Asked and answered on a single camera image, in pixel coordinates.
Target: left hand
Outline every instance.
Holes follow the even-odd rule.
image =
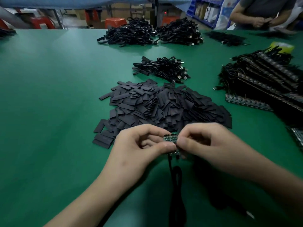
[[[130,189],[155,158],[177,149],[174,143],[163,141],[166,134],[170,132],[151,124],[122,130],[99,176],[102,184],[110,184],[120,193]]]

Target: dark gray t-shirt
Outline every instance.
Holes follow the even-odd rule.
[[[293,9],[295,3],[296,0],[240,0],[244,15],[263,18],[275,18],[279,12]],[[253,29],[246,24],[236,24],[236,28]]]

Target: green table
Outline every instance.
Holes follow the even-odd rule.
[[[145,81],[132,75],[132,63],[175,56],[192,77],[186,85],[210,96],[233,116],[232,131],[275,163],[303,177],[303,154],[282,121],[267,111],[225,102],[214,91],[218,73],[229,58],[264,49],[272,39],[235,31],[251,45],[227,47],[205,37],[199,46],[98,45],[105,30],[18,30],[0,41],[0,226],[42,226],[80,195],[101,172],[110,150],[92,143],[93,130],[107,119],[108,93],[117,81]],[[302,34],[289,43],[294,64],[303,58]],[[151,77],[161,85],[164,81]],[[187,226],[287,226],[287,218],[255,185],[222,174],[222,188],[257,222],[230,208],[216,210],[196,180],[191,163],[180,160]],[[172,183],[166,157],[160,157],[148,178],[113,212],[104,226],[168,226]]]

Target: white plastic bag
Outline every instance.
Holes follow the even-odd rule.
[[[229,21],[229,16],[232,13],[234,7],[237,4],[237,0],[224,0],[219,19],[217,21],[215,30],[224,30],[227,27],[228,21]]]

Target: fingernail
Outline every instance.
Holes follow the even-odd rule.
[[[165,144],[165,147],[167,148],[167,150],[173,151],[177,149],[177,146],[174,143],[171,142],[167,142],[167,144]]]
[[[186,146],[186,138],[184,137],[178,137],[177,143],[179,146]]]

